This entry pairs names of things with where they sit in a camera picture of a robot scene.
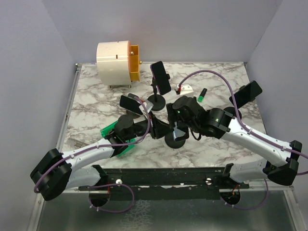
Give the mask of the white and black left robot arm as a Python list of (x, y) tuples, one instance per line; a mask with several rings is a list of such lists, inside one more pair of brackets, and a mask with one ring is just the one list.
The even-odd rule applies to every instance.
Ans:
[(46, 201), (59, 196), (65, 189), (91, 185), (101, 190), (106, 185), (106, 177), (95, 170), (91, 178), (81, 172), (85, 166), (102, 159), (121, 154), (130, 145), (142, 142), (147, 134), (153, 139), (160, 139), (171, 133), (173, 129), (168, 123), (149, 115), (145, 120), (135, 123), (132, 116), (122, 115), (107, 134), (99, 141), (68, 152), (49, 150), (30, 173), (34, 182), (34, 192), (40, 193)]

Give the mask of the black phone with silver edge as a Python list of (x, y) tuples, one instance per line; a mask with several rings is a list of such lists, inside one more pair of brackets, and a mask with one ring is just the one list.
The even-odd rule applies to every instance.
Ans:
[(174, 128), (173, 139), (175, 142), (184, 141), (189, 138), (188, 127)]

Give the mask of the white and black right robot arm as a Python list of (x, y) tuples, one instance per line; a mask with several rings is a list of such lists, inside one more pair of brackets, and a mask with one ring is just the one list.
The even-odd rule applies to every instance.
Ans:
[(262, 158), (244, 164), (228, 164), (221, 183), (232, 188), (246, 180), (269, 179), (283, 186), (292, 185), (298, 173), (298, 152), (301, 143), (272, 138), (249, 126), (242, 125), (233, 114), (219, 108), (204, 109), (195, 98), (182, 96), (166, 105), (172, 128), (183, 131), (174, 140), (187, 139), (188, 131), (238, 144)]

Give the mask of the black round-base front stand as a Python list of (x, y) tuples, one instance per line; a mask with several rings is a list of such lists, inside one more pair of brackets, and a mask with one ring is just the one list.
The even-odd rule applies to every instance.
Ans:
[(174, 138), (173, 138), (173, 135), (171, 133), (167, 134), (165, 137), (164, 137), (164, 140), (165, 140), (165, 143), (166, 145), (169, 147), (169, 148), (172, 148), (172, 149), (179, 149), (181, 148), (184, 144), (185, 144), (185, 140), (182, 140), (182, 141), (175, 141)]

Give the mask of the tall black phone stand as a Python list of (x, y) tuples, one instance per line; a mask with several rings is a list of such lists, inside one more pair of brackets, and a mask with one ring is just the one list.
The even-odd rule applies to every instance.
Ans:
[(154, 105), (153, 108), (152, 108), (153, 111), (160, 111), (165, 107), (166, 100), (163, 97), (163, 95), (160, 95), (154, 77), (152, 78), (151, 86), (153, 88), (153, 94), (150, 95), (147, 100), (153, 103), (153, 105)]

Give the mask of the purple-edged black phone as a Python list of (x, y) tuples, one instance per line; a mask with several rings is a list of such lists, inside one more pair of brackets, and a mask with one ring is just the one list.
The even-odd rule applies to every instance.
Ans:
[(156, 81), (160, 95), (165, 95), (171, 91), (169, 77), (164, 68), (163, 62), (159, 61), (150, 65), (151, 72)]

